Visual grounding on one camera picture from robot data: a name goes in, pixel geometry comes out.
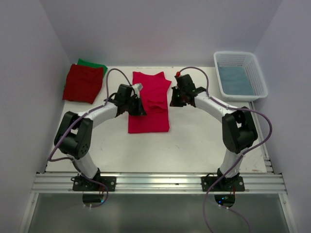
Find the crimson pink t shirt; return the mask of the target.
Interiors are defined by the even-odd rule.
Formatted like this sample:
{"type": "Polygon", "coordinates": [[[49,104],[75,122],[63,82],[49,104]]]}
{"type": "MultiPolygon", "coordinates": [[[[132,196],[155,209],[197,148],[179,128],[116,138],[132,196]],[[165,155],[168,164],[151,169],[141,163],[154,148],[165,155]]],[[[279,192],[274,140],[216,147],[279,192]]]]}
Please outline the crimson pink t shirt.
{"type": "Polygon", "coordinates": [[[140,91],[145,116],[129,116],[129,133],[167,133],[170,129],[168,113],[168,89],[171,81],[165,78],[164,72],[148,75],[133,72],[133,84],[141,83],[140,91]]]}

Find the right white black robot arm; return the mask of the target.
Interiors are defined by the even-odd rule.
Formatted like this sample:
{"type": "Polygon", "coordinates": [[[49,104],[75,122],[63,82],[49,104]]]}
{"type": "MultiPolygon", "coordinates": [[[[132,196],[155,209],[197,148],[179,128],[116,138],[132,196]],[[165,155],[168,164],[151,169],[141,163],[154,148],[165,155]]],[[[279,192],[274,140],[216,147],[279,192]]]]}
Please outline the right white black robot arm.
{"type": "Polygon", "coordinates": [[[175,75],[177,85],[172,88],[171,107],[191,105],[205,111],[222,125],[223,144],[226,147],[223,163],[217,170],[216,184],[221,190],[231,188],[239,178],[242,152],[258,138],[256,126],[248,108],[230,110],[231,105],[213,99],[203,87],[196,87],[189,74],[175,75]]]}

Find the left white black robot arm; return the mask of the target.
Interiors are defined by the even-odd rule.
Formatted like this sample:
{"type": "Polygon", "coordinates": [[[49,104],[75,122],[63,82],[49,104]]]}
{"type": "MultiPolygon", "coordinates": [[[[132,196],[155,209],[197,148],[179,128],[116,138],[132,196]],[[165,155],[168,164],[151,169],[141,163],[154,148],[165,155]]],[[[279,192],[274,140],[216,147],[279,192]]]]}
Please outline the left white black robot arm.
{"type": "Polygon", "coordinates": [[[89,154],[92,131],[107,120],[118,117],[127,112],[130,116],[145,116],[140,91],[143,85],[121,84],[118,91],[109,96],[104,104],[90,110],[74,113],[68,111],[64,114],[54,139],[54,149],[49,156],[50,162],[53,153],[59,149],[66,155],[60,160],[69,159],[84,178],[84,185],[89,190],[97,190],[101,185],[99,168],[94,164],[89,154]]]}

